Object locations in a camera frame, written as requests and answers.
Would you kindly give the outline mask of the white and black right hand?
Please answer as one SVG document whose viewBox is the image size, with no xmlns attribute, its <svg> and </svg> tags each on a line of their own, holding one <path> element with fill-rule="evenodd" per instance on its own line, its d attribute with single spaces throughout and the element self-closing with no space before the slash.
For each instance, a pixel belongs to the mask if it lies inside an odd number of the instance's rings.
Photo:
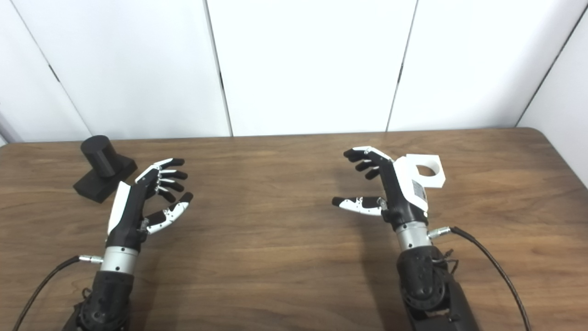
<svg viewBox="0 0 588 331">
<path fill-rule="evenodd" d="M 385 197 L 333 197 L 332 205 L 352 212 L 382 216 L 397 230 L 412 222 L 428 226 L 428 200 L 422 184 L 410 174 L 406 157 L 393 160 L 371 146 L 360 146 L 344 152 L 355 170 L 367 170 L 365 178 L 380 177 Z"/>
</svg>

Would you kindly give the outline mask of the white and black left hand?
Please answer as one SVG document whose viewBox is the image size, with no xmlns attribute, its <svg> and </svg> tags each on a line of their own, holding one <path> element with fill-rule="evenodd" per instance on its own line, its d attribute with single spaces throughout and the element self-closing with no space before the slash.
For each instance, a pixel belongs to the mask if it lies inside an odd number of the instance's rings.
<svg viewBox="0 0 588 331">
<path fill-rule="evenodd" d="M 188 175 L 176 169 L 184 163 L 184 159 L 160 160 L 143 170 L 131 185 L 119 182 L 108 221 L 107 248 L 140 252 L 149 235 L 167 228 L 182 216 L 193 194 L 185 192 L 177 199 L 172 191 L 182 193 L 185 189 L 178 180 L 185 180 Z M 170 205 L 145 215 L 145 203 L 155 196 L 163 197 Z"/>
</svg>

